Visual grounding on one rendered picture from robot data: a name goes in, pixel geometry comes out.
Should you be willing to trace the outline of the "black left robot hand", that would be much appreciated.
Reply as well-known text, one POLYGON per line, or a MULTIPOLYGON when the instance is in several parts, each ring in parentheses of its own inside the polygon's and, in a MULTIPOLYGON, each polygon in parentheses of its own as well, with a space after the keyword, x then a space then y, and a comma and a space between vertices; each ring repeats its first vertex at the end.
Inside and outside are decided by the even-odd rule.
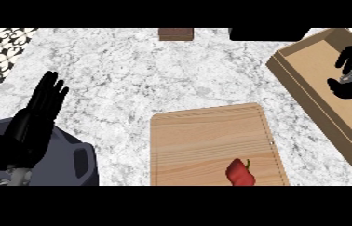
POLYGON ((47 155, 55 119, 69 94, 64 83, 58 72, 48 71, 27 107, 13 117, 0 135, 0 170, 35 168, 47 155))

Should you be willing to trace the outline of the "small brown wooden block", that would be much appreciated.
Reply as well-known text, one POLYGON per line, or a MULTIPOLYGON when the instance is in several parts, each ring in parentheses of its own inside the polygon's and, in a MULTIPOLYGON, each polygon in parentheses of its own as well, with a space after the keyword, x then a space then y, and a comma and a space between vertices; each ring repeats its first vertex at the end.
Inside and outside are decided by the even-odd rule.
POLYGON ((193 28, 160 28, 159 36, 162 41, 193 41, 193 28))

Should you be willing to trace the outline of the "brown cardboard box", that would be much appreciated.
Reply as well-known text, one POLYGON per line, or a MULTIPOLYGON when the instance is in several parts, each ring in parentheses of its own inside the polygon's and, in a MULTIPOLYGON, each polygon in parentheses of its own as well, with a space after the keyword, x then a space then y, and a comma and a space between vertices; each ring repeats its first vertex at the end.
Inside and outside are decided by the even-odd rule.
POLYGON ((307 37, 271 56, 267 67, 352 166, 352 100, 332 92, 328 79, 342 77, 336 60, 352 46, 352 32, 330 28, 307 37))

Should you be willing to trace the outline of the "black appliance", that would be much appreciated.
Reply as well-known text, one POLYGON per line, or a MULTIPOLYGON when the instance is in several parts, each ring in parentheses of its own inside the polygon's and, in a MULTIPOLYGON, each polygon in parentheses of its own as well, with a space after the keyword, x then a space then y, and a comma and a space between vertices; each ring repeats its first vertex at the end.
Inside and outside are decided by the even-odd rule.
POLYGON ((308 33, 308 28, 230 28, 230 40, 231 41, 283 41, 295 42, 304 39, 308 33))

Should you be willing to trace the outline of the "red pepper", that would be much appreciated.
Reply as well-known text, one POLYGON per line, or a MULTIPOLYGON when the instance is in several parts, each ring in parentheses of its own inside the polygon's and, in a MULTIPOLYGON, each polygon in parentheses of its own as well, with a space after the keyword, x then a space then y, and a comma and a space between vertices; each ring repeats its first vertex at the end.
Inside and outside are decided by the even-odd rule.
POLYGON ((254 186, 257 179, 249 171, 251 164, 245 164, 240 158, 237 158, 225 171, 227 178, 234 186, 254 186))

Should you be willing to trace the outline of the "light wooden cutting board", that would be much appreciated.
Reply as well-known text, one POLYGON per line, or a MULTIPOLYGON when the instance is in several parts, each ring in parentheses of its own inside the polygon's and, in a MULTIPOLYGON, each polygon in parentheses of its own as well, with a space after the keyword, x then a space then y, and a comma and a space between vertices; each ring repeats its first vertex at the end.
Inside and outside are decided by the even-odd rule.
POLYGON ((289 184, 259 104, 157 113, 150 130, 152 185, 227 185, 234 159, 251 164, 258 185, 289 184))

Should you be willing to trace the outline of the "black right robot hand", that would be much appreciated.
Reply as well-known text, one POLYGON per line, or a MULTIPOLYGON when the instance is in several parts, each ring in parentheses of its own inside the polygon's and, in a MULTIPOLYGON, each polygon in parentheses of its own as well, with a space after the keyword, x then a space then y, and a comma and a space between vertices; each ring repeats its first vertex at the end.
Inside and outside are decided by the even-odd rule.
MULTIPOLYGON (((336 67, 342 68, 342 74, 348 75, 352 72, 352 46, 347 47, 336 61, 336 67)), ((333 94, 345 100, 352 99, 352 82, 341 83, 336 79, 329 78, 328 84, 333 94)))

